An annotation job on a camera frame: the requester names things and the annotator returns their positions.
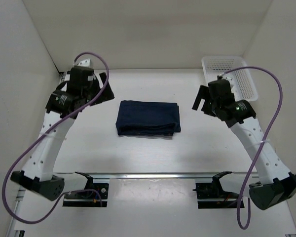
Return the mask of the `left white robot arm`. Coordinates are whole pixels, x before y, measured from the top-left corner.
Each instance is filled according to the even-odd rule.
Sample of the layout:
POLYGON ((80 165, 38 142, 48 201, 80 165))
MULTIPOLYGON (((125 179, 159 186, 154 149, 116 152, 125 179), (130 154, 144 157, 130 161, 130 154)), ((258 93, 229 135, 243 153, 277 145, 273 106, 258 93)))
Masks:
POLYGON ((69 79, 51 93, 46 105, 40 131, 43 140, 34 148, 20 171, 10 180, 48 200, 56 200, 62 193, 77 191, 83 198, 93 194, 91 176, 82 173, 54 173, 54 165, 67 132, 77 115, 73 111, 114 98, 106 73, 95 76, 88 67, 73 66, 69 79))

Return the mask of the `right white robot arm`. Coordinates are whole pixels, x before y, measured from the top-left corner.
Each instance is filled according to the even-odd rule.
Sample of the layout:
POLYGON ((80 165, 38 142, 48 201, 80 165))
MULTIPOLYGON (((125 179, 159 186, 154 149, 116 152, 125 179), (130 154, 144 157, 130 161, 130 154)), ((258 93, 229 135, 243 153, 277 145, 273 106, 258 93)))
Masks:
POLYGON ((251 104, 247 100, 237 101, 226 79, 200 86, 192 109, 197 110, 202 100, 202 112, 226 123, 240 140, 258 172, 259 182, 248 182, 243 195, 261 210, 293 197, 296 193, 296 174, 283 164, 267 142, 251 104))

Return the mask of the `dark blue denim trousers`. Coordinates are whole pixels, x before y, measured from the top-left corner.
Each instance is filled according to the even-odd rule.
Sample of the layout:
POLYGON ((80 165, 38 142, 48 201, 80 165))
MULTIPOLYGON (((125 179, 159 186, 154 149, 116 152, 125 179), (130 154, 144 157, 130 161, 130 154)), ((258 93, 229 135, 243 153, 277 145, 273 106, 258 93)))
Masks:
POLYGON ((173 136, 181 132, 177 103, 120 102, 115 123, 119 136, 173 136))

